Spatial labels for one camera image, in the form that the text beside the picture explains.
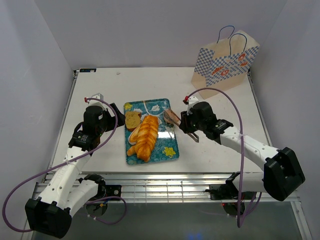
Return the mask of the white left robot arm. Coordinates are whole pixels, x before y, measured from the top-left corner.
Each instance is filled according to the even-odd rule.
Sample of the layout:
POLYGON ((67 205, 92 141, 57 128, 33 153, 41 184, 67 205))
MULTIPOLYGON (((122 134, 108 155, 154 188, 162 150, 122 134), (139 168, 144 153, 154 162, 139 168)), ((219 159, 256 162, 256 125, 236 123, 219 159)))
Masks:
POLYGON ((74 128, 68 143, 63 165, 57 168, 37 199, 29 199, 25 204, 31 230, 61 239, 67 234, 75 213, 87 201, 106 196, 105 180, 97 174, 80 178, 80 185, 76 189, 72 187, 93 151, 102 145, 101 136, 125 124, 125 116, 117 106, 111 103, 110 107, 114 115, 102 101, 88 100, 83 121, 74 128))

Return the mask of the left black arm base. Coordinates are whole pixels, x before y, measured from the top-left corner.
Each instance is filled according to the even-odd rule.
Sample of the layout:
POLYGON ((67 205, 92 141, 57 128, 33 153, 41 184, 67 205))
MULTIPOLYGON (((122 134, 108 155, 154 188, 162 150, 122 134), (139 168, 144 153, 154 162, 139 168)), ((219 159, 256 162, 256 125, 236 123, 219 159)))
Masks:
POLYGON ((97 194, 90 199, 90 201, 101 199, 104 197, 120 197, 122 192, 121 185, 106 184, 105 179, 98 174, 89 174, 84 180, 95 182, 98 185, 97 194))

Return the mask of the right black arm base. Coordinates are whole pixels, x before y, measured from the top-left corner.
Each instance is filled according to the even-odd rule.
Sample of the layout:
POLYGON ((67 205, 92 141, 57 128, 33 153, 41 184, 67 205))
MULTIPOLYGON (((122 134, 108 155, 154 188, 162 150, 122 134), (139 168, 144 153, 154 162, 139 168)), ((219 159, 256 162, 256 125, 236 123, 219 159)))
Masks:
MULTIPOLYGON (((262 172, 244 172, 240 200, 250 200, 254 192, 263 185, 262 172)), ((233 172, 222 184, 210 184, 204 192, 209 193, 211 200, 238 200, 240 172, 233 172)))

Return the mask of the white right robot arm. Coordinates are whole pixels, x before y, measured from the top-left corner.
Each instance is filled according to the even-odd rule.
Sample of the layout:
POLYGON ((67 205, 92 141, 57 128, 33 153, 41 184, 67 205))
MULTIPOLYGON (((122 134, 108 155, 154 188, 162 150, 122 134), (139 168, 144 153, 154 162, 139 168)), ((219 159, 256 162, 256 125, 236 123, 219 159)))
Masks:
POLYGON ((216 194, 237 199, 245 192, 267 193, 284 201, 302 185, 306 178, 295 152, 278 149, 250 136, 242 136, 229 121, 218 119, 206 101, 186 101, 187 110, 181 112, 179 128, 188 135, 201 131, 219 145, 230 148, 256 164, 261 172, 235 172, 221 185, 216 194))

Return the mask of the pink sugared doughnut bread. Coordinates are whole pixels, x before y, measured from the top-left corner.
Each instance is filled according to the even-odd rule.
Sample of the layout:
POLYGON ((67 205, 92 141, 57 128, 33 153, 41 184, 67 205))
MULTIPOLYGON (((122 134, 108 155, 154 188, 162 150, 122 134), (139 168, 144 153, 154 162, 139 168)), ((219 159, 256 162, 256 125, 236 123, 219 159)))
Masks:
POLYGON ((169 108, 163 111, 163 118, 166 123, 179 126, 180 118, 169 108))

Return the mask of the metal tongs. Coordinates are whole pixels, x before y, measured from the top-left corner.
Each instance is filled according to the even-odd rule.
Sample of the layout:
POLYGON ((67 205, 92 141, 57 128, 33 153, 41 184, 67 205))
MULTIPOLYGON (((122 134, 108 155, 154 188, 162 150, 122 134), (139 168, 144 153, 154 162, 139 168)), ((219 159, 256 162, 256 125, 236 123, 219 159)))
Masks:
MULTIPOLYGON (((171 125, 180 126, 181 119, 170 108, 163 111, 164 121, 171 125)), ((195 133, 187 133, 196 143, 199 143, 199 136, 195 133)))

